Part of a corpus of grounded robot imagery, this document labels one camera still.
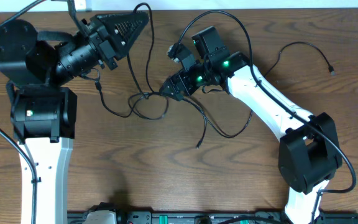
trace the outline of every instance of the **wooden table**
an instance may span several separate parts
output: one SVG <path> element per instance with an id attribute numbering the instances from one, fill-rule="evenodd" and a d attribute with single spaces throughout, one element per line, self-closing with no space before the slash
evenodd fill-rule
<path id="1" fill-rule="evenodd" d="M 358 9 L 229 12 L 246 25 L 255 64 L 262 73 L 274 63 L 282 46 L 296 40 L 312 42 L 326 54 L 336 70 L 334 77 L 315 49 L 296 45 L 284 51 L 267 79 L 301 107 L 314 114 L 327 112 L 335 120 L 340 145 L 358 178 Z M 149 73 L 155 89 L 180 69 L 166 56 L 166 51 L 200 13 L 154 12 L 156 39 Z M 0 22 L 9 15 L 0 14 Z M 63 12 L 28 13 L 22 18 L 40 30 L 76 31 Z M 191 35 L 208 26 L 217 28 L 232 52 L 248 53 L 240 27 L 222 15 L 201 19 L 188 31 L 183 43 L 195 51 Z M 151 31 L 147 26 L 131 49 L 134 70 L 144 90 L 150 43 Z M 12 134 L 6 82 L 0 72 L 0 127 Z M 107 104 L 116 111 L 128 111 L 127 98 L 137 90 L 126 60 L 119 61 L 114 71 L 103 70 L 101 83 Z M 246 211 L 285 206 L 288 185 L 277 169 L 278 141 L 257 116 L 234 139 L 224 139 L 208 127 L 204 143 L 197 150 L 203 120 L 184 102 L 170 100 L 168 114 L 160 121 L 136 116 L 123 119 L 102 107 L 92 82 L 76 78 L 67 86 L 78 95 L 75 148 L 68 178 L 69 210 L 86 210 L 99 202 L 173 211 Z M 249 114 L 245 104 L 225 93 L 204 95 L 198 91 L 195 98 L 228 133 L 241 129 Z M 139 108 L 157 116 L 164 103 L 163 99 L 154 98 L 142 102 Z M 343 165 L 329 188 L 345 188 L 350 182 L 349 171 Z M 358 212 L 358 183 L 349 194 L 325 195 L 321 207 Z M 19 156 L 0 137 L 0 223 L 19 223 L 20 219 Z"/>

